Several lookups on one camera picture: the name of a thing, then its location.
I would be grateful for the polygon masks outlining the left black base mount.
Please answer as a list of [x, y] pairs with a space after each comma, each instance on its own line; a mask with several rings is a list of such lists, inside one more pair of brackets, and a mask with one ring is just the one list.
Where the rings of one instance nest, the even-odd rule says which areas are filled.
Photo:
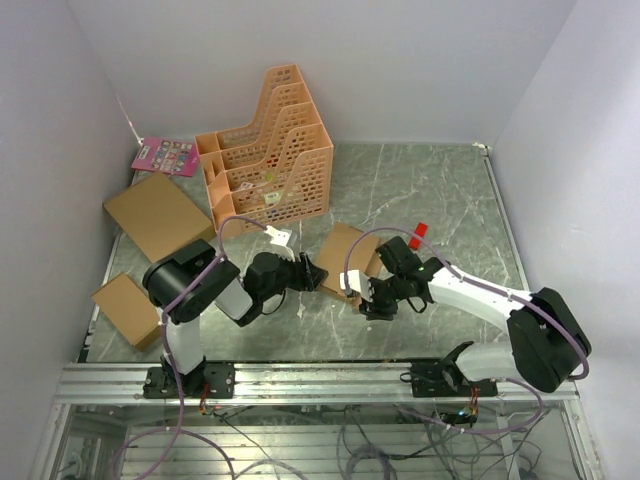
[[[234, 395], [236, 370], [232, 363], [203, 360], [189, 374], [180, 374], [185, 398], [231, 399]], [[143, 385], [145, 399], [178, 399], [178, 383], [168, 362], [147, 371]]]

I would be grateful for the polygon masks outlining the large folded cardboard box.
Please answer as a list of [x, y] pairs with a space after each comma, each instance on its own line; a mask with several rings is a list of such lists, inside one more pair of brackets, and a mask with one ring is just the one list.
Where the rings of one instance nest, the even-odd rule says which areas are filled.
[[153, 173], [107, 200], [104, 209], [152, 262], [215, 235], [211, 219], [162, 173]]

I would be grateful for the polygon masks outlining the pink sticker sheet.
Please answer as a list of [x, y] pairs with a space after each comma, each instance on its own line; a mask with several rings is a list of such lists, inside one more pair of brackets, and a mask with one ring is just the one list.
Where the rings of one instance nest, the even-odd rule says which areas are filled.
[[131, 164], [133, 170], [192, 177], [199, 165], [194, 142], [145, 137]]

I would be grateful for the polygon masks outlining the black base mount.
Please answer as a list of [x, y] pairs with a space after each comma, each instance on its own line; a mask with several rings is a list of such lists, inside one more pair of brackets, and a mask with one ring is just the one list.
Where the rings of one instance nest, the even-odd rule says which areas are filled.
[[[232, 363], [203, 360], [189, 374], [180, 374], [185, 398], [231, 399], [234, 395], [236, 370]], [[143, 385], [145, 399], [178, 399], [178, 383], [168, 362], [147, 371]]]
[[456, 365], [458, 357], [473, 345], [463, 342], [442, 358], [421, 358], [411, 361], [409, 369], [400, 374], [400, 380], [411, 385], [414, 398], [440, 397], [496, 397], [495, 381], [467, 379]]

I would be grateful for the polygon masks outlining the small folded cardboard box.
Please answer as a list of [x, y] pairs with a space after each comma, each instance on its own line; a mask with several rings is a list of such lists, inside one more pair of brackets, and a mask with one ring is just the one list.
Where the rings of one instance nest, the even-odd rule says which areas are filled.
[[144, 351], [160, 338], [156, 308], [127, 274], [120, 273], [108, 281], [92, 299], [136, 350]]

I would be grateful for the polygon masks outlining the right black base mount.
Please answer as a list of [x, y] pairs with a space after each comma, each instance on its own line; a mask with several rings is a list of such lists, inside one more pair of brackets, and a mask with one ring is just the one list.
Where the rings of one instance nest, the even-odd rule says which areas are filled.
[[456, 365], [458, 357], [473, 345], [463, 342], [442, 358], [421, 358], [411, 361], [409, 369], [400, 374], [400, 380], [411, 385], [414, 398], [440, 397], [496, 397], [495, 381], [467, 379]]

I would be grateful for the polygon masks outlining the red rectangular block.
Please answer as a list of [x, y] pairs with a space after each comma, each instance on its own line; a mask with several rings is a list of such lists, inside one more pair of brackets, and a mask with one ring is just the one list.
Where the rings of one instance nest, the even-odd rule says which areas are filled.
[[427, 232], [428, 225], [426, 223], [419, 222], [408, 242], [409, 248], [414, 251], [418, 251], [421, 248], [422, 240], [425, 238]]

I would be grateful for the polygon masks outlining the aluminium mounting rail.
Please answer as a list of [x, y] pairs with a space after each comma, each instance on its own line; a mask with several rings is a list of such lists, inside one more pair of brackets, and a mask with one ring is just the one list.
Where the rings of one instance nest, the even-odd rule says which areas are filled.
[[[400, 380], [407, 363], [293, 363], [235, 365], [234, 395], [212, 404], [410, 403]], [[148, 364], [71, 364], [63, 370], [54, 401], [76, 405], [176, 405], [176, 399], [146, 399]]]

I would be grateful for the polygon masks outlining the orange plastic file organizer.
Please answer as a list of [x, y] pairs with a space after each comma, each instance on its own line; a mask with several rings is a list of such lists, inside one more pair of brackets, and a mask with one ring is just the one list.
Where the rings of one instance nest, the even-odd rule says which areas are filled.
[[295, 64], [267, 70], [252, 121], [195, 137], [215, 232], [224, 239], [329, 209], [334, 145]]

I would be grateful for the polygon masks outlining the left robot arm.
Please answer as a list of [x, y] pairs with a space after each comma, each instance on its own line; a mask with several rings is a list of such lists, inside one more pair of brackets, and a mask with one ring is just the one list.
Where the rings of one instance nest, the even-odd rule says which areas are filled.
[[206, 359], [200, 339], [202, 313], [215, 305], [237, 326], [264, 315], [264, 304], [289, 290], [313, 292], [328, 272], [304, 252], [257, 254], [242, 273], [204, 240], [196, 240], [152, 264], [143, 287], [158, 310], [164, 352], [148, 370], [145, 399], [211, 396], [230, 399], [235, 367]]

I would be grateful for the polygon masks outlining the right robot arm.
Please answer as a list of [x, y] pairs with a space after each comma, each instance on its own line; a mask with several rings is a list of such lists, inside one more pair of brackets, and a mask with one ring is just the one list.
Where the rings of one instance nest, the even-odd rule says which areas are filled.
[[400, 237], [376, 253], [389, 277], [344, 269], [341, 287], [360, 298], [369, 320], [391, 321], [400, 302], [446, 305], [505, 332], [495, 344], [466, 341], [446, 356], [413, 363], [404, 379], [417, 388], [445, 389], [459, 396], [482, 382], [511, 378], [545, 393], [574, 372], [587, 373], [592, 346], [564, 298], [555, 290], [511, 290], [469, 275], [433, 256], [421, 260]]

